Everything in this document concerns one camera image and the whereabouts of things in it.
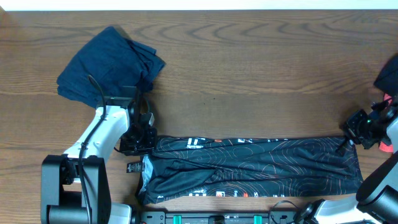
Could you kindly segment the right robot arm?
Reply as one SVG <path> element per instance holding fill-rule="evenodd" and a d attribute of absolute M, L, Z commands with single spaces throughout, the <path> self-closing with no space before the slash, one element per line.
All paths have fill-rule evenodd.
<path fill-rule="evenodd" d="M 393 153 L 359 187 L 356 195 L 341 200 L 309 203 L 295 216 L 295 223 L 397 223 L 397 97 L 359 110 L 343 125 L 355 143 L 370 149 L 383 142 Z"/>

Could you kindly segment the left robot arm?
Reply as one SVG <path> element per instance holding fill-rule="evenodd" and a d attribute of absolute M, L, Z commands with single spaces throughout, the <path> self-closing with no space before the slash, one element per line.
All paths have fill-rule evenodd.
<path fill-rule="evenodd" d="M 48 155 L 41 166 L 40 219 L 53 223 L 139 223 L 130 206 L 113 203 L 106 162 L 115 147 L 125 156 L 143 156 L 157 144 L 154 115 L 142 113 L 138 88 L 124 86 L 105 96 L 79 140 L 61 155 Z"/>

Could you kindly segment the black orange patterned sports jersey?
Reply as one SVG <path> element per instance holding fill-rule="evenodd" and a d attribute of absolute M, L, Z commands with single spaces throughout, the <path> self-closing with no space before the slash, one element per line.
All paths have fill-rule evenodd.
<path fill-rule="evenodd" d="M 314 197 L 357 192 L 363 182 L 355 145 L 344 137 L 310 139 L 160 138 L 142 158 L 139 200 L 184 196 Z"/>

